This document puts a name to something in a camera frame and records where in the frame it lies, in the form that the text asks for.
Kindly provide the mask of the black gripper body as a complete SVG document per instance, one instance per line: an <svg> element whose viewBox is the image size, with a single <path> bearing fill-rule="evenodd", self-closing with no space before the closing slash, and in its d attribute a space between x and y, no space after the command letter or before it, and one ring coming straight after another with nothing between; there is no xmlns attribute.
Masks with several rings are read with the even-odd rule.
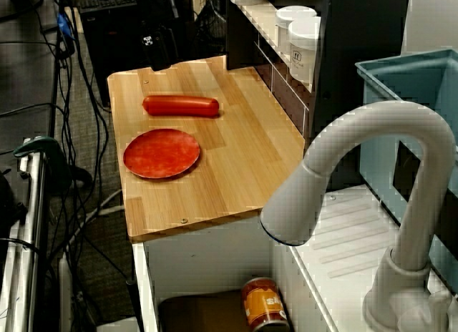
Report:
<svg viewBox="0 0 458 332"><path fill-rule="evenodd" d="M140 36L152 36L156 31L163 36L172 37L174 35L171 22L173 16L169 14L160 14L158 16L139 14Z"/></svg>

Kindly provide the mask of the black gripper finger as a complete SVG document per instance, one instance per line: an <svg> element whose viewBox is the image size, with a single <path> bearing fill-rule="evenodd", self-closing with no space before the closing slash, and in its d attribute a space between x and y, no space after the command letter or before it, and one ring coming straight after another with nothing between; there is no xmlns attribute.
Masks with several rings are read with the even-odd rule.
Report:
<svg viewBox="0 0 458 332"><path fill-rule="evenodd" d="M170 28L162 29L162 36L165 45L166 64L173 65L179 62L179 53L175 41L175 35Z"/></svg>
<svg viewBox="0 0 458 332"><path fill-rule="evenodd" d="M159 31L142 36L142 48L153 71L164 70L171 66L165 40Z"/></svg>

